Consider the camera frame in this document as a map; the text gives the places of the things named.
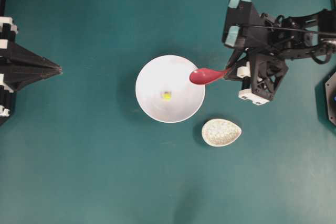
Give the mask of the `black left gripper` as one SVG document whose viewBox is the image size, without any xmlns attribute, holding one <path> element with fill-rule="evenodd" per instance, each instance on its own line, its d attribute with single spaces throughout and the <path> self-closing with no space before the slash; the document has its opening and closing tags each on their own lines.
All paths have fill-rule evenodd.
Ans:
<svg viewBox="0 0 336 224">
<path fill-rule="evenodd" d="M 14 113 L 16 91 L 62 73 L 60 65 L 15 43 L 17 33 L 13 19 L 1 16 L 1 126 Z"/>
</svg>

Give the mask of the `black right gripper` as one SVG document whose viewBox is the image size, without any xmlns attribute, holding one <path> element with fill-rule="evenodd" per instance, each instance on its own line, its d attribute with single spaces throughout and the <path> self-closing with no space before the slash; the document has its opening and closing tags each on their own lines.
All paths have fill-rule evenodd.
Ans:
<svg viewBox="0 0 336 224">
<path fill-rule="evenodd" d="M 274 99 L 288 67 L 284 60 L 275 56 L 234 49 L 225 70 L 224 80 L 242 80 L 240 99 L 264 105 Z"/>
</svg>

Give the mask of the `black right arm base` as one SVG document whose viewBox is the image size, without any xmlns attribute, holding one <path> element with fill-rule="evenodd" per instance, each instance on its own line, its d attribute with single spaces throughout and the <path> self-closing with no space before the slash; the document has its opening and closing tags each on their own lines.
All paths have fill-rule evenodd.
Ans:
<svg viewBox="0 0 336 224">
<path fill-rule="evenodd" d="M 315 88 L 318 120 L 335 132 L 335 71 L 327 74 Z"/>
</svg>

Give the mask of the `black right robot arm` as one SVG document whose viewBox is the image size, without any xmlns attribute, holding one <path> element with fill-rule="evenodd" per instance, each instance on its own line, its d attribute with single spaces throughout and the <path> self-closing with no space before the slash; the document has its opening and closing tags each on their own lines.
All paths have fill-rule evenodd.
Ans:
<svg viewBox="0 0 336 224">
<path fill-rule="evenodd" d="M 229 8 L 222 36 L 233 48 L 224 80 L 240 81 L 240 98 L 262 105 L 274 96 L 288 71 L 286 60 L 311 58 L 323 65 L 335 53 L 335 11 L 272 19 L 255 10 Z"/>
</svg>

